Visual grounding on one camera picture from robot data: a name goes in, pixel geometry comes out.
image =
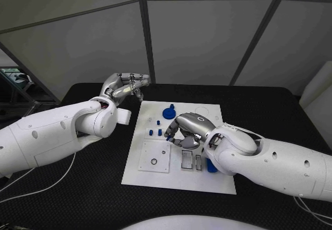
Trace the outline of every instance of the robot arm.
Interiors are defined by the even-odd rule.
[[[178,129],[187,131],[184,140],[172,138]],[[195,149],[203,140],[204,153],[224,174],[239,173],[288,195],[332,202],[332,156],[288,142],[253,140],[242,128],[227,123],[213,127],[210,120],[194,113],[178,116],[169,135],[169,141],[184,148]]]
[[[143,100],[141,87],[149,75],[113,74],[100,96],[90,101],[37,113],[0,130],[0,178],[51,164],[109,137],[117,123],[128,125],[132,112],[117,108],[129,94]]]

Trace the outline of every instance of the black tabletop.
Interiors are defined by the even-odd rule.
[[[102,84],[73,86],[63,105],[90,100]],[[266,138],[299,144],[331,155],[331,149],[285,88],[152,84],[145,100],[220,104],[223,119]],[[330,229],[295,204],[294,198],[236,175],[237,195],[122,185],[141,102],[128,97],[130,125],[77,153],[73,169],[48,191],[0,204],[0,222],[35,230],[120,229],[167,215],[224,217],[272,230]],[[63,177],[73,156],[40,167],[0,194],[0,200],[50,187]],[[305,200],[314,211],[332,216],[332,204]]]

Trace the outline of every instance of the black ring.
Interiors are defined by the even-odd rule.
[[[151,160],[151,163],[152,163],[154,160],[156,160],[156,163],[158,163],[158,159],[156,159],[156,158],[154,158],[154,159]],[[155,164],[156,164],[156,163],[155,163]],[[152,163],[152,164],[154,164],[154,163]],[[154,165],[155,165],[155,164],[154,164]]]

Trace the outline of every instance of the rectangular slot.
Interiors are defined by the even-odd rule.
[[[201,155],[195,156],[195,161],[197,161],[197,171],[201,172],[203,171],[203,158],[201,158]]]
[[[193,170],[193,151],[182,150],[182,169]]]

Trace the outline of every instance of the robotic hand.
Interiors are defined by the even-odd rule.
[[[0,178],[51,164],[109,137],[117,123],[128,125],[132,112],[119,109],[128,95],[143,100],[141,87],[149,75],[123,73],[107,79],[100,96],[28,117],[0,130]]]
[[[181,128],[184,140],[175,139]],[[259,185],[308,199],[332,202],[332,156],[268,138],[253,140],[249,130],[224,123],[216,127],[195,113],[181,114],[165,137],[185,149],[200,147],[219,170],[245,175]]]

